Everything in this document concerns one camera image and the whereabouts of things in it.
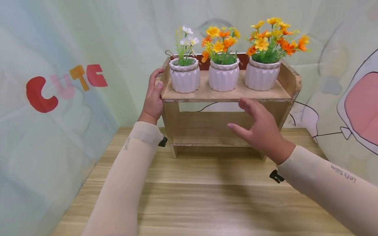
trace potted plant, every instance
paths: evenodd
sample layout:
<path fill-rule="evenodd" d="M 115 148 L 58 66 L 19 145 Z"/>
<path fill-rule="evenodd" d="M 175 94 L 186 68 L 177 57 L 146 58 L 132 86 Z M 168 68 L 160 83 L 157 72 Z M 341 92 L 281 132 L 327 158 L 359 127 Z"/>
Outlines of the potted plant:
<path fill-rule="evenodd" d="M 206 38 L 202 40 L 202 62 L 210 58 L 209 85 L 216 91 L 231 91 L 236 87 L 239 77 L 239 58 L 231 53 L 231 47 L 240 37 L 235 27 L 209 27 Z"/>
<path fill-rule="evenodd" d="M 179 93 L 191 93 L 200 88 L 200 68 L 193 47 L 200 41 L 190 28 L 182 26 L 176 32 L 177 56 L 169 62 L 172 87 Z"/>
<path fill-rule="evenodd" d="M 307 51 L 306 45 L 309 41 L 306 35 L 302 35 L 297 42 L 294 41 L 293 38 L 299 31 L 288 31 L 291 25 L 282 22 L 280 18 L 273 17 L 266 21 L 270 24 L 271 31 L 261 32 L 260 28 L 265 21 L 251 26 L 255 31 L 251 33 L 249 42 L 252 46 L 246 53 L 250 59 L 244 84 L 250 89 L 260 91 L 273 88 L 280 71 L 280 60 L 297 51 Z"/>

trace beige arm sleeve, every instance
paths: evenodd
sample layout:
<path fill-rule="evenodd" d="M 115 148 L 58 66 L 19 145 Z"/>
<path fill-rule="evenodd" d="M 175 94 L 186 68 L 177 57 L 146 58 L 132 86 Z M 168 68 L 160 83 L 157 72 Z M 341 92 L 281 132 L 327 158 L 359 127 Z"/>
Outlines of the beige arm sleeve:
<path fill-rule="evenodd" d="M 83 236 L 137 235 L 139 198 L 162 139 L 156 125 L 135 123 L 110 169 Z"/>
<path fill-rule="evenodd" d="M 297 146 L 278 174 L 356 236 L 378 235 L 378 188 Z"/>

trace flower pot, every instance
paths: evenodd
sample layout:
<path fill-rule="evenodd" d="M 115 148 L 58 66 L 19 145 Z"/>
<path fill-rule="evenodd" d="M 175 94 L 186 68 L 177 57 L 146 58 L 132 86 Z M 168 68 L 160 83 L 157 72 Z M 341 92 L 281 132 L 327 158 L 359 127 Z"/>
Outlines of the flower pot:
<path fill-rule="evenodd" d="M 227 92 L 236 88 L 237 79 L 239 77 L 239 63 L 239 58 L 231 65 L 220 65 L 210 60 L 210 88 L 220 92 Z"/>
<path fill-rule="evenodd" d="M 172 87 L 179 93 L 192 93 L 200 88 L 200 67 L 198 60 L 191 58 L 194 62 L 189 66 L 174 65 L 178 58 L 169 62 L 170 79 Z"/>
<path fill-rule="evenodd" d="M 281 61 L 272 64 L 264 64 L 250 58 L 245 71 L 244 84 L 254 90 L 270 90 L 277 80 L 280 66 Z"/>

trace wooden shelf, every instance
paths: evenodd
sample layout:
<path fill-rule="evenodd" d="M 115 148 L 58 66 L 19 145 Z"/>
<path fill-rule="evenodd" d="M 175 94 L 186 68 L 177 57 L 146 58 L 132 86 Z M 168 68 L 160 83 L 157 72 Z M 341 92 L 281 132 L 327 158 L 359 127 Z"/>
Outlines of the wooden shelf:
<path fill-rule="evenodd" d="M 208 71 L 200 71 L 201 85 L 193 93 L 178 93 L 173 90 L 172 82 L 168 78 L 168 85 L 165 89 L 163 102 L 237 102 L 241 97 L 255 100 L 287 102 L 291 100 L 280 82 L 276 81 L 274 87 L 269 91 L 256 91 L 244 85 L 245 71 L 239 72 L 239 79 L 236 88 L 228 92 L 218 92 L 209 86 Z"/>
<path fill-rule="evenodd" d="M 228 92 L 218 92 L 210 88 L 208 81 L 209 61 L 200 65 L 201 86 L 193 93 L 177 93 L 173 90 L 169 73 L 168 57 L 160 75 L 163 82 L 161 97 L 164 112 L 163 121 L 173 157 L 177 156 L 178 147 L 239 147 L 251 150 L 247 143 L 234 135 L 228 123 L 236 123 L 250 128 L 253 119 L 245 112 L 180 112 L 179 102 L 237 102 L 241 97 L 259 101 L 274 116 L 281 130 L 298 93 L 301 90 L 301 78 L 285 61 L 282 62 L 277 82 L 269 91 L 255 91 L 244 85 L 245 69 L 249 58 L 238 54 L 240 72 L 237 86 Z M 259 153 L 262 160 L 266 157 Z"/>
<path fill-rule="evenodd" d="M 245 112 L 180 112 L 173 146 L 249 147 L 227 128 L 231 122 L 245 128 L 253 123 Z"/>
<path fill-rule="evenodd" d="M 274 87 L 268 91 L 256 91 L 244 85 L 245 69 L 248 57 L 243 54 L 238 55 L 240 62 L 240 72 L 236 88 L 228 92 L 215 91 L 209 86 L 209 63 L 200 65 L 200 88 L 193 93 L 178 93 L 174 91 L 169 73 L 169 61 L 164 63 L 165 71 L 160 80 L 164 83 L 161 93 L 163 102 L 237 102 L 241 97 L 254 99 L 259 102 L 289 102 L 297 91 L 297 81 L 300 82 L 299 75 L 285 62 L 282 63 L 280 73 Z"/>

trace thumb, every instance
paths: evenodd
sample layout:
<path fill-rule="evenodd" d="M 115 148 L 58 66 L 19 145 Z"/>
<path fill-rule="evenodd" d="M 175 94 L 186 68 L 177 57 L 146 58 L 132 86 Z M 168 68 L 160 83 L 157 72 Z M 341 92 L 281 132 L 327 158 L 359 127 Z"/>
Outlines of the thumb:
<path fill-rule="evenodd" d="M 160 93 L 162 90 L 163 90 L 163 82 L 158 81 L 156 85 L 154 86 L 154 88 L 152 89 L 151 96 L 156 99 L 160 98 Z"/>
<path fill-rule="evenodd" d="M 244 141 L 247 141 L 248 137 L 251 135 L 251 131 L 246 130 L 243 127 L 240 127 L 239 125 L 236 124 L 228 124 L 227 127 L 231 129 L 231 131 L 242 138 Z"/>

